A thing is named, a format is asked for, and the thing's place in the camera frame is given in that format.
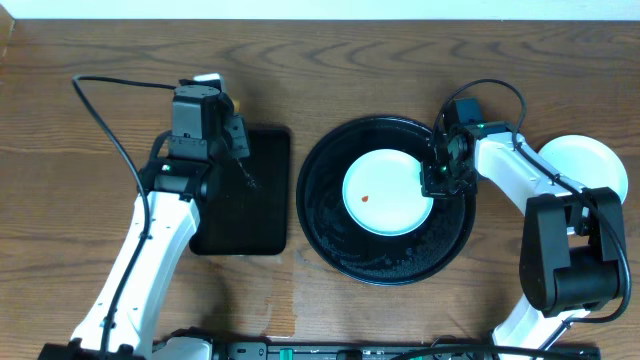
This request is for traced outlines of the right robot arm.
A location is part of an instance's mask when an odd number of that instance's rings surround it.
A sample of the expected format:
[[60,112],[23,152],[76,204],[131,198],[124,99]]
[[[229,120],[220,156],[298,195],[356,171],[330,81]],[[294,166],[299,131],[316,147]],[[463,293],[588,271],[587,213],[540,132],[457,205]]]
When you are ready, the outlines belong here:
[[423,196],[473,195],[485,178],[524,215],[523,296],[492,331],[493,345],[548,350],[576,323],[608,323],[625,312],[632,280],[614,190],[567,177],[529,147],[518,127],[485,121],[473,98],[443,104],[430,143]]

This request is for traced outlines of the light blue plate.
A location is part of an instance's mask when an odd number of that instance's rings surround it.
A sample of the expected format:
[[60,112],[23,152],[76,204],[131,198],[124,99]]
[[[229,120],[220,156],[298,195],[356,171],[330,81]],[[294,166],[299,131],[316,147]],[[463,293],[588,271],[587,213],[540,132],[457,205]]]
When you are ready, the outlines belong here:
[[564,135],[538,154],[563,175],[589,188],[611,188],[625,202],[629,178],[618,155],[606,144],[583,135]]
[[360,156],[343,179],[348,214],[376,235],[395,237],[416,230],[434,204],[422,195],[420,173],[420,162],[399,150],[379,149]]

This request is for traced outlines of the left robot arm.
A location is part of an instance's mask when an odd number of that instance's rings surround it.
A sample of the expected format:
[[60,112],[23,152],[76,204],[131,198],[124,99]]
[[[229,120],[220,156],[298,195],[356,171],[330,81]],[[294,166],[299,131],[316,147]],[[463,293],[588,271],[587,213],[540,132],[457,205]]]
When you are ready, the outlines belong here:
[[250,154],[243,117],[218,73],[172,87],[172,127],[156,137],[142,169],[122,248],[94,305],[66,345],[42,359],[150,359],[176,265],[217,195],[224,158]]

